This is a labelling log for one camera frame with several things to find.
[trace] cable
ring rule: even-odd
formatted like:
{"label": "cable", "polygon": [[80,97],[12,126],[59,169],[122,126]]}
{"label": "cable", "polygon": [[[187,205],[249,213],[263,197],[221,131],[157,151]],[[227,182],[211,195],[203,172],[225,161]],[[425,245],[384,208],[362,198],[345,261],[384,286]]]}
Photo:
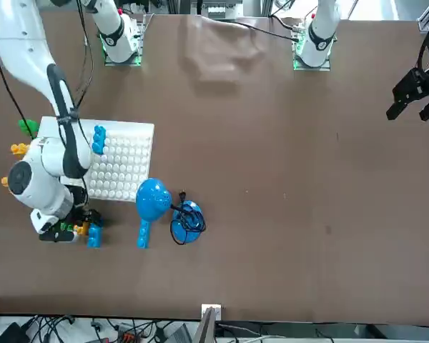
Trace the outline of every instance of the cable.
{"label": "cable", "polygon": [[79,15],[79,20],[80,20],[80,22],[81,22],[81,26],[82,26],[82,28],[83,28],[84,36],[86,37],[87,46],[88,46],[88,48],[89,48],[89,55],[90,55],[90,57],[91,57],[91,74],[90,74],[90,76],[89,76],[89,80],[88,80],[88,82],[87,82],[86,86],[84,87],[84,90],[83,90],[83,92],[82,92],[82,94],[81,94],[81,97],[79,98],[79,100],[78,100],[78,102],[77,102],[77,105],[76,105],[76,107],[75,107],[76,109],[78,109],[78,108],[79,108],[79,106],[81,105],[81,103],[82,103],[82,101],[83,101],[83,99],[84,99],[84,96],[86,95],[87,90],[89,89],[89,86],[91,85],[91,82],[92,82],[92,76],[93,76],[93,74],[94,74],[94,58],[93,58],[93,56],[92,56],[91,42],[89,41],[89,37],[88,37],[87,32],[86,32],[86,23],[84,22],[84,14],[83,14],[83,9],[82,9],[81,0],[77,0],[77,6],[78,6],[78,15]]}
{"label": "cable", "polygon": [[144,31],[143,31],[143,39],[144,39],[144,34],[146,34],[146,30],[148,30],[148,25],[151,22],[152,17],[154,16],[154,13],[151,13],[151,16],[148,20],[148,22],[146,23],[146,26],[144,27]]}
{"label": "cable", "polygon": [[132,318],[132,325],[134,326],[134,333],[135,333],[134,343],[135,343],[138,339],[138,336],[137,336],[137,328],[135,327],[135,319],[133,319],[133,318]]}
{"label": "cable", "polygon": [[287,0],[279,9],[277,9],[275,12],[273,12],[272,14],[270,14],[270,16],[274,16],[276,13],[278,13],[279,11],[281,11],[282,9],[284,9],[286,7],[286,5],[288,5],[291,2],[292,2],[292,4],[291,4],[291,6],[292,6],[294,4],[294,1],[295,0]]}
{"label": "cable", "polygon": [[289,25],[285,24],[285,23],[283,22],[283,20],[281,20],[281,18],[278,18],[278,17],[277,17],[277,16],[275,16],[274,14],[272,14],[272,15],[270,16],[270,18],[274,18],[274,19],[278,20],[278,22],[280,23],[280,25],[281,25],[281,26],[283,26],[285,29],[288,29],[288,30],[290,30],[290,31],[294,31],[294,27],[292,27],[292,26],[289,26]]}
{"label": "cable", "polygon": [[316,8],[317,8],[317,5],[308,11],[308,13],[303,17],[304,22],[307,20],[307,17],[310,15],[310,13],[312,13],[314,10],[316,10]]}
{"label": "cable", "polygon": [[256,331],[252,331],[252,330],[250,330],[250,329],[248,329],[248,328],[246,328],[246,327],[236,327],[235,325],[227,325],[227,324],[218,324],[220,327],[227,327],[227,328],[230,328],[230,329],[238,329],[238,330],[243,330],[243,331],[246,331],[246,332],[249,332],[249,333],[251,333],[251,334],[256,334],[257,336],[261,336],[261,334],[260,333],[258,333],[258,332],[256,332]]}
{"label": "cable", "polygon": [[46,332],[47,340],[49,341],[51,339],[52,332],[54,332],[57,336],[57,339],[59,340],[59,343],[64,343],[64,340],[59,336],[59,332],[57,331],[57,325],[59,325],[64,320],[64,318],[52,318],[51,320],[48,320],[45,317],[44,320],[49,325],[48,331]]}
{"label": "cable", "polygon": [[[181,201],[181,207],[177,207],[173,204],[170,205],[170,208],[177,211],[179,216],[176,219],[173,219],[170,222],[170,234],[172,235],[173,241],[178,245],[185,245],[188,232],[197,232],[201,234],[207,229],[205,224],[205,219],[203,214],[200,211],[192,208],[189,205],[184,205],[184,200]],[[181,228],[184,230],[184,240],[180,242],[173,233],[172,226],[173,224],[181,225]]]}
{"label": "cable", "polygon": [[316,337],[324,337],[324,338],[330,339],[331,343],[334,343],[334,339],[332,337],[323,334],[318,328],[315,329],[315,333],[316,333]]}
{"label": "cable", "polygon": [[110,327],[112,327],[112,328],[114,329],[114,331],[118,331],[118,330],[119,330],[119,325],[114,325],[114,324],[112,323],[112,321],[111,321],[111,320],[109,320],[108,318],[107,318],[107,322],[108,322],[109,326],[110,326]]}
{"label": "cable", "polygon": [[173,323],[174,321],[173,320],[171,320],[170,322],[168,322],[168,323],[166,323],[163,327],[159,327],[159,325],[157,325],[156,324],[156,332],[154,333],[154,336],[149,340],[149,342],[152,342],[152,341],[155,341],[156,343],[163,343],[162,342],[162,340],[159,338],[159,341],[156,339],[156,337],[159,337],[159,336],[157,336],[157,332],[161,332],[163,335],[165,334],[164,333],[164,329],[166,328],[166,327],[168,327],[171,323]]}
{"label": "cable", "polygon": [[256,31],[260,31],[260,32],[263,32],[263,33],[265,33],[265,34],[269,34],[270,36],[275,36],[275,37],[278,37],[278,38],[287,39],[288,41],[294,41],[294,42],[296,42],[296,43],[298,43],[298,42],[299,42],[299,40],[298,40],[297,38],[292,38],[292,37],[288,37],[288,36],[282,36],[282,35],[280,35],[280,34],[274,34],[273,32],[265,31],[265,30],[259,29],[259,28],[255,27],[255,26],[253,26],[253,25],[249,25],[249,24],[245,24],[245,23],[240,23],[240,22],[238,22],[238,21],[233,21],[232,23],[233,23],[233,24],[237,24],[237,25],[242,25],[242,26],[248,27],[248,28],[250,28],[250,29],[253,29],[253,30],[256,30]]}
{"label": "cable", "polygon": [[227,327],[220,327],[220,328],[223,330],[223,332],[222,332],[223,337],[225,337],[224,331],[227,331],[234,337],[234,340],[231,342],[239,343],[237,335],[231,329],[229,329]]}
{"label": "cable", "polygon": [[99,332],[96,328],[94,328],[95,334],[97,335],[97,339],[99,340],[99,343],[102,343],[102,339],[100,338]]}
{"label": "cable", "polygon": [[358,1],[359,0],[354,0],[354,2],[352,3],[351,8],[350,8],[350,10],[348,12],[348,16],[346,17],[346,20],[350,20],[351,14],[355,10],[356,5],[358,4]]}
{"label": "cable", "polygon": [[47,323],[45,324],[45,325],[41,325],[41,323],[43,322],[43,317],[41,318],[41,320],[40,320],[40,323],[39,323],[39,328],[38,328],[38,331],[37,332],[35,332],[35,335],[32,337],[32,339],[31,339],[31,341],[30,341],[30,343],[33,343],[34,342],[34,340],[36,339],[36,336],[39,336],[39,338],[40,338],[40,342],[43,342],[42,340],[41,340],[41,331],[42,331],[42,329],[43,328],[45,328],[45,326],[46,325],[48,325]]}
{"label": "cable", "polygon": [[29,125],[27,124],[26,117],[25,117],[25,116],[24,116],[24,114],[22,113],[21,107],[19,107],[19,105],[17,104],[17,101],[16,101],[16,99],[14,98],[14,95],[13,95],[13,93],[11,92],[11,90],[10,90],[10,88],[9,88],[9,86],[8,86],[8,82],[6,82],[6,78],[5,78],[5,75],[4,75],[4,73],[3,73],[3,69],[1,68],[1,65],[0,65],[0,75],[1,75],[1,79],[3,80],[3,83],[4,83],[4,85],[5,85],[6,91],[8,92],[9,97],[10,97],[10,98],[11,98],[11,100],[13,101],[14,106],[16,107],[17,111],[19,112],[19,115],[21,116],[22,120],[24,121],[24,124],[26,125],[27,130],[29,131],[30,138],[31,138],[31,139],[34,139],[35,137],[34,137],[34,135],[32,134],[31,129],[30,129],[30,127],[29,127]]}

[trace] blue handle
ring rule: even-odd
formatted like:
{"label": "blue handle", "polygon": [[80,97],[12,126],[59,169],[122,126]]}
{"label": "blue handle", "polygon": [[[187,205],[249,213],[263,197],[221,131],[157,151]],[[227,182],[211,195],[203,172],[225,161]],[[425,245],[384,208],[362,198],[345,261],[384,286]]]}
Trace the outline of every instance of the blue handle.
{"label": "blue handle", "polygon": [[142,219],[140,222],[140,230],[138,233],[137,247],[139,247],[140,249],[147,249],[150,232],[151,223]]}

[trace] black wire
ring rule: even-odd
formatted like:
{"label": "black wire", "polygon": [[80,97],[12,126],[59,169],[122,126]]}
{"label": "black wire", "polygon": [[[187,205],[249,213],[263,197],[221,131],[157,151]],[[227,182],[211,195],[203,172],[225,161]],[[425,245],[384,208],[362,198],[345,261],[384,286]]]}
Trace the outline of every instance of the black wire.
{"label": "black wire", "polygon": [[99,340],[99,343],[102,343],[102,339],[100,338],[99,332],[96,328],[94,328],[95,334],[97,335],[97,339]]}
{"label": "black wire", "polygon": [[87,32],[86,32],[86,23],[84,22],[84,13],[83,13],[83,9],[82,9],[81,0],[77,0],[77,6],[78,6],[79,20],[80,20],[81,26],[83,28],[84,36],[86,37],[87,46],[89,48],[89,55],[91,57],[91,74],[89,76],[89,80],[88,80],[86,86],[84,87],[84,90],[81,94],[81,97],[78,100],[78,103],[76,105],[76,109],[78,109],[79,105],[81,105],[81,103],[84,99],[84,96],[86,95],[87,90],[89,89],[89,86],[91,85],[92,75],[94,74],[94,58],[92,56],[91,42],[89,41],[89,37],[88,37]]}
{"label": "black wire", "polygon": [[111,321],[111,320],[109,320],[108,318],[107,318],[107,322],[108,322],[109,326],[110,326],[110,327],[112,327],[115,331],[118,331],[118,330],[119,330],[119,325],[114,325],[114,324],[112,323],[112,321]]}
{"label": "black wire", "polygon": [[265,33],[265,34],[269,34],[270,36],[275,36],[275,37],[278,37],[278,38],[287,39],[287,40],[289,40],[289,41],[294,41],[294,42],[296,42],[296,43],[298,43],[298,42],[299,42],[299,39],[297,39],[297,38],[292,38],[292,37],[288,37],[288,36],[282,36],[281,34],[274,34],[273,32],[265,31],[265,30],[259,29],[259,28],[255,27],[255,26],[253,26],[253,25],[249,25],[249,24],[245,24],[245,23],[240,23],[239,21],[232,21],[232,23],[233,23],[233,24],[242,25],[242,26],[248,27],[248,28],[250,28],[250,29],[253,29],[253,30],[256,30],[256,31],[260,31],[260,32],[263,32],[263,33]]}
{"label": "black wire", "polygon": [[40,324],[39,324],[39,328],[38,328],[38,331],[37,332],[35,332],[35,335],[32,337],[32,339],[31,339],[31,341],[30,341],[30,343],[33,343],[34,342],[34,340],[36,339],[36,336],[39,336],[39,338],[40,338],[40,342],[42,342],[42,340],[41,340],[41,331],[42,331],[42,329],[43,328],[45,328],[45,326],[47,326],[48,324],[46,323],[45,325],[41,325],[41,322],[43,322],[43,317],[41,318],[41,320],[40,320]]}
{"label": "black wire", "polygon": [[277,17],[277,16],[275,16],[274,14],[272,14],[272,15],[270,16],[270,18],[273,18],[273,19],[278,20],[278,22],[280,23],[280,25],[281,25],[281,26],[283,26],[285,29],[288,29],[288,30],[290,30],[290,31],[294,31],[294,28],[293,28],[292,26],[289,26],[289,25],[285,24],[285,23],[283,22],[283,20],[281,20],[281,18],[278,18],[278,17]]}
{"label": "black wire", "polygon": [[145,336],[142,336],[141,338],[144,338],[144,339],[146,339],[146,338],[149,338],[150,336],[151,336],[151,334],[152,334],[152,326],[153,325],[157,325],[156,323],[151,323],[151,329],[150,329],[150,331],[149,331],[149,334],[147,334],[147,335],[145,335]]}
{"label": "black wire", "polygon": [[134,343],[137,341],[138,336],[137,336],[137,328],[135,327],[135,319],[132,318],[132,325],[134,326]]}
{"label": "black wire", "polygon": [[148,341],[148,343],[155,341],[156,343],[162,343],[160,342],[160,340],[156,340],[156,334],[157,334],[157,330],[164,330],[166,327],[168,327],[170,324],[174,323],[174,320],[171,320],[170,322],[166,323],[163,327],[159,327],[159,325],[156,324],[156,332],[154,333],[154,336]]}
{"label": "black wire", "polygon": [[231,329],[228,329],[226,327],[221,327],[221,328],[223,331],[229,332],[235,338],[234,339],[235,343],[238,343],[238,337],[237,337],[237,335],[235,335],[235,333]]}
{"label": "black wire", "polygon": [[286,7],[286,5],[288,5],[291,2],[292,2],[292,4],[290,5],[290,7],[295,3],[295,0],[288,0],[288,1],[286,1],[279,9],[277,9],[275,12],[273,12],[272,14],[270,14],[270,16],[274,16],[276,13],[278,13],[279,11],[281,11],[282,9],[284,9]]}
{"label": "black wire", "polygon": [[334,339],[332,337],[323,334],[318,328],[315,329],[315,332],[316,332],[316,337],[327,338],[327,339],[330,339],[331,343],[334,343]]}
{"label": "black wire", "polygon": [[[187,239],[187,233],[188,232],[198,232],[198,233],[202,233],[203,231],[205,231],[207,229],[207,225],[205,224],[205,219],[203,217],[203,214],[200,213],[199,211],[193,209],[191,206],[187,206],[189,207],[189,209],[184,209],[184,205],[182,204],[180,207],[177,207],[173,204],[170,205],[170,207],[179,212],[179,218],[177,219],[173,219],[170,222],[170,234],[172,235],[173,241],[178,244],[178,245],[185,245],[186,244],[186,239]],[[189,224],[187,217],[191,217],[194,220],[194,222],[197,223],[197,226],[194,227],[193,225]],[[173,230],[172,230],[172,225],[173,224],[180,224],[181,227],[184,230],[184,240],[183,242],[178,241],[178,239],[174,236]]]}
{"label": "black wire", "polygon": [[45,317],[44,320],[49,324],[49,329],[47,331],[48,340],[51,338],[52,332],[54,332],[57,336],[57,339],[60,343],[64,343],[64,340],[59,336],[59,332],[57,331],[57,325],[59,325],[64,318],[52,318],[50,321]]}
{"label": "black wire", "polygon": [[315,7],[313,7],[311,10],[308,11],[308,13],[303,17],[303,20],[305,21],[306,18],[310,15],[310,13],[312,13],[314,10],[316,10],[317,5]]}
{"label": "black wire", "polygon": [[6,78],[5,78],[5,75],[4,75],[4,73],[3,73],[3,69],[1,68],[1,65],[0,65],[0,75],[1,75],[1,78],[3,79],[3,83],[4,83],[4,85],[5,85],[5,88],[6,88],[6,91],[8,92],[9,97],[10,97],[10,98],[11,98],[11,100],[13,101],[14,106],[16,107],[17,111],[19,112],[19,115],[21,116],[22,120],[24,121],[24,124],[26,125],[27,130],[29,131],[30,138],[31,138],[31,139],[34,139],[35,137],[34,137],[34,135],[32,134],[31,129],[30,129],[30,127],[29,127],[29,125],[27,124],[26,117],[25,117],[25,116],[24,116],[24,114],[22,113],[21,107],[19,107],[19,105],[17,104],[17,101],[16,101],[16,99],[14,98],[14,95],[13,95],[13,93],[11,92],[11,90],[10,90],[10,88],[9,88],[9,86],[8,86],[8,82],[6,82]]}
{"label": "black wire", "polygon": [[87,62],[87,45],[84,44],[84,58],[83,58],[83,65],[82,65],[81,73],[80,73],[81,76],[79,77],[78,85],[77,85],[76,89],[74,90],[75,93],[78,93],[78,91],[81,89],[81,86],[83,84],[83,75],[84,75],[84,72],[86,70],[86,62]]}

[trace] black cable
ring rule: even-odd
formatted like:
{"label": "black cable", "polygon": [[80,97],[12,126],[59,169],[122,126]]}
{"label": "black cable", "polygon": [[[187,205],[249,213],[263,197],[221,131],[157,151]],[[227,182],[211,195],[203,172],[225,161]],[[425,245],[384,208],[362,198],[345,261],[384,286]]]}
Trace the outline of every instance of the black cable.
{"label": "black cable", "polygon": [[308,11],[308,13],[303,17],[304,22],[307,19],[307,17],[310,15],[310,13],[312,13],[314,10],[316,10],[316,8],[317,8],[317,5]]}
{"label": "black cable", "polygon": [[278,22],[280,23],[280,25],[281,25],[281,26],[283,26],[285,29],[288,29],[288,30],[290,30],[290,31],[294,31],[294,28],[293,28],[292,26],[285,24],[285,23],[283,22],[283,20],[281,20],[281,18],[278,18],[278,17],[277,17],[277,16],[275,16],[274,14],[272,14],[272,15],[270,16],[270,18],[273,18],[273,19],[278,20]]}
{"label": "black cable", "polygon": [[153,325],[157,325],[156,323],[151,323],[151,329],[150,329],[150,331],[149,331],[149,334],[147,334],[147,335],[142,335],[141,336],[141,338],[144,338],[144,339],[146,339],[146,338],[150,338],[151,337],[151,334],[152,334],[152,326]]}
{"label": "black cable", "polygon": [[59,343],[64,343],[64,340],[59,336],[59,332],[57,331],[57,325],[59,325],[64,320],[64,318],[52,318],[48,321],[48,319],[45,317],[44,320],[49,324],[49,329],[46,332],[48,341],[51,339],[52,333],[55,333]]}
{"label": "black cable", "polygon": [[32,337],[32,339],[31,339],[30,343],[33,343],[33,342],[34,342],[34,340],[36,339],[36,336],[39,336],[39,338],[40,338],[40,342],[43,342],[43,341],[41,340],[41,331],[42,331],[42,329],[44,329],[44,328],[45,328],[45,326],[47,326],[48,324],[45,324],[45,325],[41,326],[41,322],[43,322],[43,317],[42,317],[42,318],[41,318],[41,320],[40,320],[40,325],[39,325],[38,331],[37,331],[37,332],[35,333],[35,335]]}
{"label": "black cable", "polygon": [[89,55],[91,57],[91,74],[89,76],[89,80],[86,84],[86,86],[84,87],[84,90],[81,94],[81,97],[79,98],[77,105],[76,105],[76,109],[79,108],[79,106],[81,105],[84,96],[87,93],[87,90],[89,89],[89,86],[91,85],[92,82],[92,75],[94,74],[94,58],[92,56],[92,48],[91,48],[91,42],[89,41],[89,37],[87,35],[87,31],[86,31],[86,23],[84,22],[84,13],[83,13],[83,9],[82,9],[82,4],[81,4],[81,0],[77,0],[77,6],[78,6],[78,15],[79,15],[79,20],[81,22],[81,26],[83,28],[83,32],[84,32],[84,37],[86,37],[86,42],[87,42],[87,46],[89,48]]}
{"label": "black cable", "polygon": [[[184,209],[183,207],[184,205],[180,207],[177,207],[173,204],[170,205],[170,208],[179,212],[179,217],[177,219],[173,219],[170,222],[170,234],[172,235],[173,241],[178,245],[186,244],[187,234],[189,232],[197,232],[201,234],[203,231],[207,229],[207,225],[205,224],[205,219],[202,213],[200,213],[196,209],[193,209],[191,206],[187,206],[188,209]],[[183,242],[180,242],[174,236],[173,229],[172,229],[173,224],[180,224],[181,228],[183,228],[184,230]]]}
{"label": "black cable", "polygon": [[170,322],[166,323],[163,327],[159,327],[159,325],[156,324],[156,332],[154,333],[154,336],[149,340],[149,342],[155,341],[156,343],[163,343],[163,342],[161,342],[160,338],[159,338],[159,341],[156,339],[157,330],[160,330],[164,333],[164,329],[172,323],[174,323],[174,320],[171,320]]}
{"label": "black cable", "polygon": [[239,21],[232,21],[232,23],[233,23],[233,24],[242,25],[242,26],[248,27],[248,28],[250,28],[250,29],[253,29],[253,30],[256,30],[256,31],[260,31],[260,32],[263,32],[263,33],[265,33],[265,34],[269,34],[270,36],[275,36],[275,37],[278,37],[278,38],[287,39],[287,40],[289,40],[289,41],[294,41],[295,43],[298,43],[298,42],[299,42],[299,39],[297,39],[297,38],[292,38],[292,37],[288,37],[288,36],[282,36],[282,35],[280,35],[280,34],[274,34],[273,32],[265,31],[265,30],[259,29],[259,28],[255,27],[255,26],[253,26],[253,25],[249,25],[249,24],[245,24],[245,23],[240,23]]}
{"label": "black cable", "polygon": [[43,323],[43,319],[44,319],[43,317],[40,319],[40,323],[38,324],[38,331],[36,332],[38,334],[40,343],[43,343],[43,339],[41,339],[41,331],[43,329],[41,324]]}
{"label": "black cable", "polygon": [[102,339],[100,338],[99,332],[96,328],[94,328],[95,334],[97,335],[97,339],[99,340],[99,343],[102,343]]}
{"label": "black cable", "polygon": [[109,326],[110,326],[110,327],[112,327],[112,328],[114,329],[114,331],[118,331],[118,330],[119,330],[119,325],[114,325],[114,324],[112,323],[112,321],[111,321],[111,320],[109,320],[108,318],[107,318],[107,322],[108,322]]}
{"label": "black cable", "polygon": [[334,339],[332,337],[323,334],[318,328],[315,329],[315,332],[316,332],[316,337],[327,338],[327,339],[330,339],[331,343],[334,343]]}
{"label": "black cable", "polygon": [[134,343],[137,341],[138,336],[137,336],[137,328],[135,327],[135,319],[132,318],[132,325],[134,326]]}
{"label": "black cable", "polygon": [[279,11],[281,11],[282,9],[284,9],[286,7],[286,5],[288,5],[291,2],[292,2],[292,4],[291,4],[291,6],[292,6],[294,4],[295,0],[287,0],[279,9],[277,9],[275,12],[273,12],[272,14],[270,14],[270,16],[274,16],[276,13],[278,13]]}
{"label": "black cable", "polygon": [[239,343],[237,335],[235,335],[235,333],[234,333],[231,329],[226,328],[226,327],[220,327],[220,328],[221,328],[221,329],[222,329],[222,331],[223,331],[222,336],[225,336],[224,331],[229,332],[229,333],[232,335],[232,337],[234,337],[234,338],[235,338],[235,339],[234,339],[233,341],[231,341],[231,342]]}
{"label": "black cable", "polygon": [[8,86],[8,82],[6,82],[5,74],[3,73],[3,69],[1,68],[1,65],[0,65],[0,75],[1,75],[1,78],[2,78],[3,83],[4,83],[4,85],[5,85],[6,91],[8,92],[9,97],[10,97],[10,98],[11,98],[11,100],[13,101],[14,106],[16,107],[17,111],[19,112],[19,115],[21,116],[22,120],[24,121],[24,124],[26,125],[27,130],[29,131],[30,138],[31,138],[31,139],[34,139],[35,137],[34,137],[34,135],[32,134],[31,129],[30,129],[30,127],[29,127],[29,125],[27,124],[26,117],[25,117],[25,116],[24,116],[24,114],[22,113],[21,107],[19,107],[19,105],[17,104],[17,101],[16,101],[16,99],[14,98],[14,95],[13,95],[13,93],[11,92],[11,90],[10,90],[10,88],[9,88],[9,86]]}

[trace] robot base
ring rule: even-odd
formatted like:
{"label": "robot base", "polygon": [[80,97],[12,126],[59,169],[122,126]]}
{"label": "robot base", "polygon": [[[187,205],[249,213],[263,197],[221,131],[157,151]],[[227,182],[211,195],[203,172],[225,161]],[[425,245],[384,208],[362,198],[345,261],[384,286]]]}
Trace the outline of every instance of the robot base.
{"label": "robot base", "polygon": [[131,38],[130,42],[132,46],[137,46],[137,52],[133,53],[126,61],[117,63],[113,62],[107,54],[104,42],[100,39],[103,47],[104,65],[105,66],[141,66],[143,57],[143,36],[144,36],[144,24],[142,22],[135,22],[136,34]]}
{"label": "robot base", "polygon": [[292,66],[294,70],[313,70],[313,71],[329,71],[330,70],[330,52],[332,50],[332,45],[337,41],[337,37],[334,36],[334,40],[329,47],[329,54],[327,55],[326,62],[317,68],[308,66],[305,64],[302,59],[297,55],[297,52],[302,48],[303,41],[305,39],[305,32],[296,33],[292,35],[293,37],[299,39],[298,43],[292,43],[292,52],[293,52],[293,62]]}

